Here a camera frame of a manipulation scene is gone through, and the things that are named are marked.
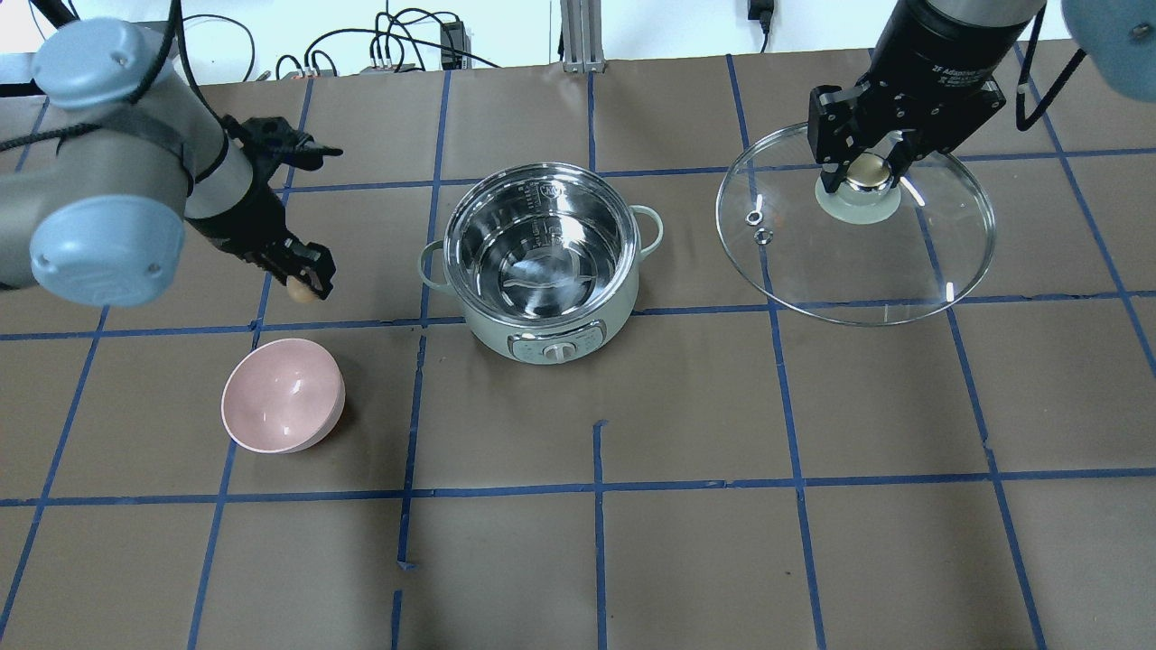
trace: bowl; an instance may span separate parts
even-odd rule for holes
[[[317,444],[341,416],[346,384],[333,355],[305,339],[281,339],[249,353],[221,394],[229,437],[258,453]]]

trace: white background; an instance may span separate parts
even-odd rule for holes
[[[82,17],[117,16],[128,21],[160,21],[166,0],[73,0]],[[879,38],[896,0],[778,0],[768,51],[870,47]],[[561,17],[558,0],[391,0],[406,7],[452,10],[461,15],[473,39],[473,52],[502,66],[542,65],[557,59]],[[185,15],[223,14],[253,31],[257,66],[253,76],[272,69],[281,54],[302,52],[313,38],[344,28],[371,28],[384,0],[185,0]],[[51,25],[40,19],[51,35]],[[415,38],[437,43],[433,23],[413,25]],[[666,59],[757,52],[758,23],[747,20],[747,0],[603,0],[603,50],[607,59]],[[239,81],[249,65],[249,39],[223,21],[191,21],[187,25],[193,71],[202,83]],[[1052,2],[1045,38],[1066,38],[1058,1]],[[338,71],[351,74],[366,67],[370,35],[341,35],[320,49],[336,59]],[[27,0],[0,0],[0,52],[31,52],[40,44]],[[429,67],[437,52],[423,49]],[[413,61],[412,53],[407,61]]]

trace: light blue joint cap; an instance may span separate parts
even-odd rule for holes
[[[67,205],[32,234],[32,275],[75,303],[135,306],[156,300],[177,272],[185,226],[169,206],[106,194]]]
[[[1064,20],[1109,86],[1156,102],[1156,0],[1065,0]]]
[[[32,56],[32,77],[52,104],[65,110],[117,102],[144,79],[163,40],[151,29],[117,19],[74,21]],[[166,60],[156,82],[170,74],[172,61]]]

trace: metal pot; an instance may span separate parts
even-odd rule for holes
[[[639,248],[635,214],[658,236]],[[592,171],[534,163],[475,185],[450,217],[445,238],[422,250],[417,269],[455,295],[474,335],[498,354],[554,364],[585,356],[625,324],[638,297],[638,263],[662,242],[662,220],[628,206]],[[443,249],[447,282],[427,267]]]

